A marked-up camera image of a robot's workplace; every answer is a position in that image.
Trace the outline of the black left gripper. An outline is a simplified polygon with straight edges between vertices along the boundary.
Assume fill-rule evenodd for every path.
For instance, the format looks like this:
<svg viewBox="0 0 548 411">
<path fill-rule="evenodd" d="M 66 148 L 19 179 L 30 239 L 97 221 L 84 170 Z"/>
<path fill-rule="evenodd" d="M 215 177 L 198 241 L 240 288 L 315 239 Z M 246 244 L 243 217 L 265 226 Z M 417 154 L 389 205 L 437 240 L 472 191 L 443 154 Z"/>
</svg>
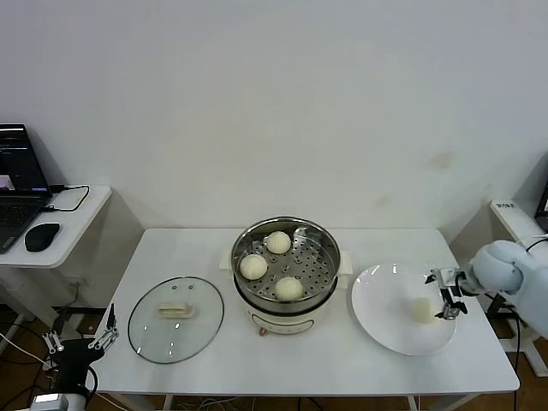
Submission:
<svg viewBox="0 0 548 411">
<path fill-rule="evenodd" d="M 94 339 L 61 341 L 55 331 L 42 335 L 57 370 L 51 393 L 94 395 L 98 388 L 98 376 L 92 363 L 100 360 L 119 337 L 116 327 L 115 305 L 110 304 L 104 332 Z"/>
</svg>

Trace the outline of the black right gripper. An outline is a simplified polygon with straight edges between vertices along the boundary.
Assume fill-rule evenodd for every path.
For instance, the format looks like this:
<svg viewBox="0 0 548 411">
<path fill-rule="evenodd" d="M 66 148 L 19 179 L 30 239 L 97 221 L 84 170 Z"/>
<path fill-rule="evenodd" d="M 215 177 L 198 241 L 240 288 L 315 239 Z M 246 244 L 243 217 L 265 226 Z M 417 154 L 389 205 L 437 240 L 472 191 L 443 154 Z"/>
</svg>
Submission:
<svg viewBox="0 0 548 411">
<path fill-rule="evenodd" d="M 471 292 L 464 288 L 466 275 L 463 271 L 444 271 L 443 282 L 443 296 L 446 300 L 457 300 L 464 296 L 469 297 L 471 295 Z M 439 285 L 440 276 L 436 273 L 428 275 L 425 284 L 429 283 L 436 283 Z M 434 317 L 438 319 L 455 320 L 460 313 L 468 313 L 468 309 L 462 301 L 444 301 L 441 311 L 436 313 Z"/>
</svg>

